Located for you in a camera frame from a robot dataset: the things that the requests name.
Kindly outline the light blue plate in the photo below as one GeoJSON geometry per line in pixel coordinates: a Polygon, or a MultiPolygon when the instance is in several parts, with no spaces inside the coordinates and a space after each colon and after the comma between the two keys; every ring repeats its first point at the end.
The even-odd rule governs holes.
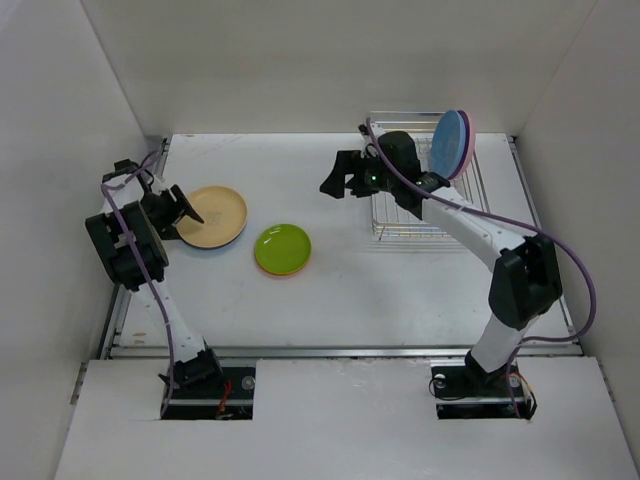
{"type": "Polygon", "coordinates": [[[240,230],[239,232],[237,232],[237,234],[231,238],[229,238],[227,241],[223,242],[223,243],[213,243],[212,245],[210,244],[211,242],[209,242],[207,245],[200,245],[200,244],[196,244],[193,242],[188,241],[187,239],[182,239],[183,243],[191,248],[194,248],[196,250],[200,250],[200,251],[215,251],[215,250],[220,250],[223,248],[226,248],[227,246],[232,245],[233,243],[235,243],[237,240],[239,240],[240,238],[242,238],[243,234],[244,234],[245,229],[240,230]]]}

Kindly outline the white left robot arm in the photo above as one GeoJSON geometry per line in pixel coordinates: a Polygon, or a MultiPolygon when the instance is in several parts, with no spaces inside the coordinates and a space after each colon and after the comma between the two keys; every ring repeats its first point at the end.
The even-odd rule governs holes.
{"type": "Polygon", "coordinates": [[[165,270],[169,259],[165,240],[178,238],[177,224],[196,212],[180,187],[166,187],[152,171],[155,154],[141,162],[118,161],[102,177],[104,204],[84,221],[88,235],[110,278],[143,303],[159,323],[169,347],[169,367],[160,376],[174,393],[209,397],[228,384],[213,349],[182,318],[171,298],[165,270]]]}

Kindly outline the green plate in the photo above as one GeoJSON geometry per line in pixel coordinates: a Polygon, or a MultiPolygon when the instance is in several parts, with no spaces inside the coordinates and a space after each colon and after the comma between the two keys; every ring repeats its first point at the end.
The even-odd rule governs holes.
{"type": "Polygon", "coordinates": [[[299,226],[277,224],[264,230],[254,245],[256,262],[274,265],[276,269],[292,269],[309,262],[312,243],[309,235],[299,226]]]}

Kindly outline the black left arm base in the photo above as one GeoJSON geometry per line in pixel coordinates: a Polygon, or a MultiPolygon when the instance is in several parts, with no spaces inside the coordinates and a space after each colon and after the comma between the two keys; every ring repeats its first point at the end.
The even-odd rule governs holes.
{"type": "Polygon", "coordinates": [[[231,362],[222,380],[175,389],[161,420],[244,421],[253,419],[256,364],[231,362]]]}

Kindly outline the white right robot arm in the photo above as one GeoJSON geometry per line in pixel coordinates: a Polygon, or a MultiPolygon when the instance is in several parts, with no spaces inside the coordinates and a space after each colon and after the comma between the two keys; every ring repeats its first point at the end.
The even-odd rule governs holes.
{"type": "Polygon", "coordinates": [[[463,369],[465,386],[474,393],[487,393],[498,384],[531,325],[562,295],[554,243],[541,234],[508,229],[505,221],[477,210],[448,179],[422,170],[415,142],[405,132],[385,133],[360,150],[338,151],[319,190],[335,199],[388,193],[399,207],[445,231],[487,267],[491,317],[463,369]]]}

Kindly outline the beige plate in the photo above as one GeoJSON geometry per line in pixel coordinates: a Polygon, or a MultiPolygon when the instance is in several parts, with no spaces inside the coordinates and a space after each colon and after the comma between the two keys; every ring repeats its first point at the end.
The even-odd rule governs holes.
{"type": "Polygon", "coordinates": [[[223,243],[246,227],[248,208],[243,196],[236,190],[211,185],[195,190],[187,197],[204,223],[183,218],[176,225],[181,240],[187,239],[200,245],[223,243]]]}

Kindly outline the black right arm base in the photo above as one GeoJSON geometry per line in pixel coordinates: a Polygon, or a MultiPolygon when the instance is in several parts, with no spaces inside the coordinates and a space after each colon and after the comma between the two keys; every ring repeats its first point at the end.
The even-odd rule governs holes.
{"type": "Polygon", "coordinates": [[[487,381],[476,382],[464,365],[433,365],[428,383],[439,420],[524,419],[538,408],[529,383],[513,365],[487,381]]]}

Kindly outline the orange plate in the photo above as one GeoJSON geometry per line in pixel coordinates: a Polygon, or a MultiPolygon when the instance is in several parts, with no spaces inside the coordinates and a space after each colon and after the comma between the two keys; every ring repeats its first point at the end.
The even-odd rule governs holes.
{"type": "Polygon", "coordinates": [[[306,262],[292,269],[276,269],[274,265],[264,265],[264,264],[261,264],[260,262],[257,263],[257,266],[263,273],[276,278],[280,278],[280,277],[285,278],[285,277],[295,276],[301,273],[308,265],[309,263],[306,262]]]}

